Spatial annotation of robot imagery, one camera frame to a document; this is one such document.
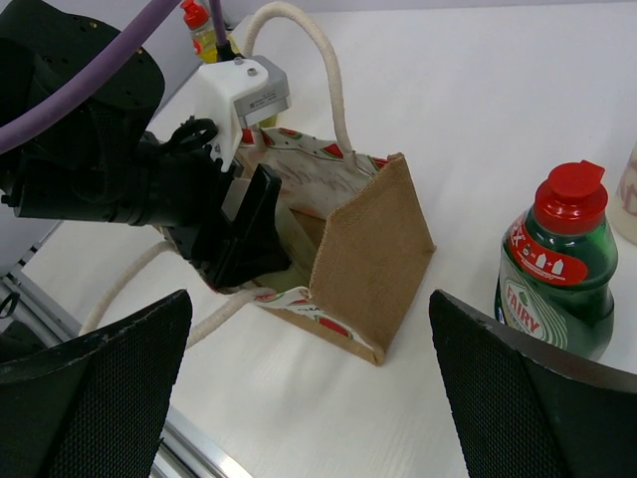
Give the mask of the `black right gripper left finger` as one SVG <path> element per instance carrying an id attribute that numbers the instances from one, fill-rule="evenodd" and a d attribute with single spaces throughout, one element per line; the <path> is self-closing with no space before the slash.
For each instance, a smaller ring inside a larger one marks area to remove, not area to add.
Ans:
<path id="1" fill-rule="evenodd" d="M 178 290 L 53 348 L 3 354 L 2 476 L 149 476 L 191 319 Z"/>

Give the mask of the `dark bottle red cap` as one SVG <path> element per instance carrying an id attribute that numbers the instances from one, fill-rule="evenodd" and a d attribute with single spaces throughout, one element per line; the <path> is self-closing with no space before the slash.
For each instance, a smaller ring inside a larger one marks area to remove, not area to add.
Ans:
<path id="1" fill-rule="evenodd" d="M 606 219 L 604 168 L 555 167 L 505 232 L 495 318 L 572 354 L 599 360 L 614 327 L 609 282 L 618 265 Z"/>

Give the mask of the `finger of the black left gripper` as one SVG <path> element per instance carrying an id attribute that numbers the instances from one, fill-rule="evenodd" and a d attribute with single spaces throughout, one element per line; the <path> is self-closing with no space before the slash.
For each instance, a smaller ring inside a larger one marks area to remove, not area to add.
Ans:
<path id="1" fill-rule="evenodd" d="M 282 179 L 272 167 L 258 165 L 230 218 L 222 205 L 238 180 L 236 169 L 233 165 L 219 174 L 190 254 L 191 263 L 215 290 L 236 288 L 291 265 L 275 223 Z"/>

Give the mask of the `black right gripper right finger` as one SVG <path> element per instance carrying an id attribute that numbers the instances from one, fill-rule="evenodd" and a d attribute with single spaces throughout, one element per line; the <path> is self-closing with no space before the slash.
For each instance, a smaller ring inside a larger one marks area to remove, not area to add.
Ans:
<path id="1" fill-rule="evenodd" d="M 433 344 L 472 477 L 633 477 L 636 376 L 435 291 Z"/>

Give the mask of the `small brown bottle red cap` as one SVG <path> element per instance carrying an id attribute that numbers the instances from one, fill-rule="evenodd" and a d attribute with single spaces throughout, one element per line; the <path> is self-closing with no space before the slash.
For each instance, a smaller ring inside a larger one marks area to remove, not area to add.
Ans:
<path id="1" fill-rule="evenodd" d="M 226 35 L 227 42 L 218 46 L 211 14 L 198 1 L 185 0 L 180 4 L 183 21 L 188 27 L 195 54 L 205 64 L 233 61 L 240 57 L 240 50 L 234 40 Z"/>

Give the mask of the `brown canvas tote bag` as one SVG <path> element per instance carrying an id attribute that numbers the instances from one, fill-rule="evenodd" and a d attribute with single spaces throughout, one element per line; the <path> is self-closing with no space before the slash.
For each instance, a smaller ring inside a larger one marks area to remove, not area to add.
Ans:
<path id="1" fill-rule="evenodd" d="M 282 179 L 275 229 L 292 263 L 224 286 L 227 300 L 193 327 L 195 345 L 247 304 L 304 329 L 372 364 L 387 351 L 407 315 L 435 246 L 405 157 L 359 154 L 346 129 L 339 63 L 320 27 L 282 1 L 253 16 L 244 50 L 251 53 L 263 26 L 275 18 L 298 24 L 323 59 L 334 141 L 282 127 L 251 126 L 234 140 L 243 183 L 261 166 Z"/>

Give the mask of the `aluminium mounting rail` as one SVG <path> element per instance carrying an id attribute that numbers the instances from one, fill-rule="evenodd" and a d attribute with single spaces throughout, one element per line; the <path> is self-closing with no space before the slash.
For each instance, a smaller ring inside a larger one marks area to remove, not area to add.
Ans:
<path id="1" fill-rule="evenodd" d="M 5 477 L 243 477 L 183 403 L 198 276 L 150 228 L 68 222 L 1 281 Z"/>

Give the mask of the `cream pump lotion bottle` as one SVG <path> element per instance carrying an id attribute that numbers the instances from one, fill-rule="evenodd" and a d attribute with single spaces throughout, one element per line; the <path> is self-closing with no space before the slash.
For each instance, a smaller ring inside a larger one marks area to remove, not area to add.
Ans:
<path id="1" fill-rule="evenodd" d="M 609 218 L 615 230 L 632 244 L 637 243 L 637 144 L 634 144 L 609 206 Z"/>

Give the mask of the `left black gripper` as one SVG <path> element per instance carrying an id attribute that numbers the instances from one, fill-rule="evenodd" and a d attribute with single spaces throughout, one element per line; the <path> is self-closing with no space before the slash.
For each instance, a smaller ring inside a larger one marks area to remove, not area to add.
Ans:
<path id="1" fill-rule="evenodd" d="M 95 91 L 48 106 L 118 35 L 44 1 L 2 10 L 1 201 L 26 218 L 207 229 L 233 179 L 218 126 L 187 119 L 165 142 L 148 130 L 165 82 L 141 42 L 97 68 Z"/>

